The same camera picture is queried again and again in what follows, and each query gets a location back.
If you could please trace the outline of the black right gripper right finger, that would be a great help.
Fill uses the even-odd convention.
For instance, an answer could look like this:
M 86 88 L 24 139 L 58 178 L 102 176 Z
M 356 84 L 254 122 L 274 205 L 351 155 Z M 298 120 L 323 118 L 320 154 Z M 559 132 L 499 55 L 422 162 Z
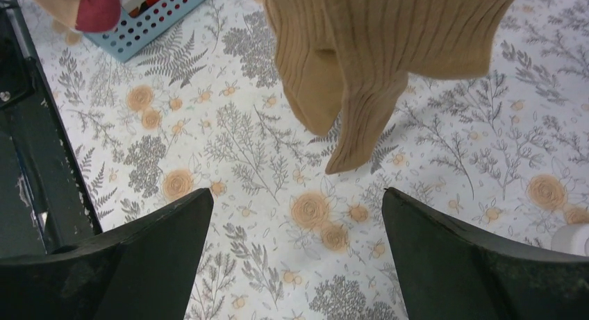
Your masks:
M 410 319 L 587 319 L 588 259 L 507 239 L 393 188 L 382 215 Z

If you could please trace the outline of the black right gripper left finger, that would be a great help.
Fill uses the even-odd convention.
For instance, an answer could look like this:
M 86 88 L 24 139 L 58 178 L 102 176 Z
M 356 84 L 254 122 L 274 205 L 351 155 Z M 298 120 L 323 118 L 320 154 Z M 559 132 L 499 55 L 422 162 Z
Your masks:
M 182 319 L 213 213 L 201 188 L 49 255 L 1 260 L 2 319 Z

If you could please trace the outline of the tan brown cuff sock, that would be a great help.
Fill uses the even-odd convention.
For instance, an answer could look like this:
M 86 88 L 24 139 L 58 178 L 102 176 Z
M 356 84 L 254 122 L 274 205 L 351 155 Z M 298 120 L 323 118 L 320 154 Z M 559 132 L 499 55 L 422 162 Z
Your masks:
M 325 136 L 341 109 L 342 74 L 322 0 L 263 0 L 274 62 L 295 117 Z
M 514 0 L 322 0 L 343 79 L 342 127 L 328 174 L 365 164 L 409 74 L 485 76 Z

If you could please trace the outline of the purple tan striped sock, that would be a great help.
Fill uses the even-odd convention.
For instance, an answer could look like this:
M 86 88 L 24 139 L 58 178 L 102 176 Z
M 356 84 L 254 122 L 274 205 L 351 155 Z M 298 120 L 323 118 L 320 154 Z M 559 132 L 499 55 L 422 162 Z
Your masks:
M 116 27 L 121 0 L 34 0 L 68 28 L 84 33 L 106 32 Z

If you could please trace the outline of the silver white drying rack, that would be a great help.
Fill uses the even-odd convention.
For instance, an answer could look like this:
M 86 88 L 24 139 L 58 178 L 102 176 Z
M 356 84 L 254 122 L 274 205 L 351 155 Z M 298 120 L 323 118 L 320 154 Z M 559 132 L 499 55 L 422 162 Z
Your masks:
M 588 257 L 588 224 L 559 228 L 551 239 L 551 250 Z

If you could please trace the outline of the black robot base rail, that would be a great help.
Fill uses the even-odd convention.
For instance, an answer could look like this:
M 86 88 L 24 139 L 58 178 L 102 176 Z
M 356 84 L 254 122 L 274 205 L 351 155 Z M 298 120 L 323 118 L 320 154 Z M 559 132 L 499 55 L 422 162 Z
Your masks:
M 1 256 L 101 233 L 18 0 L 1 0 Z

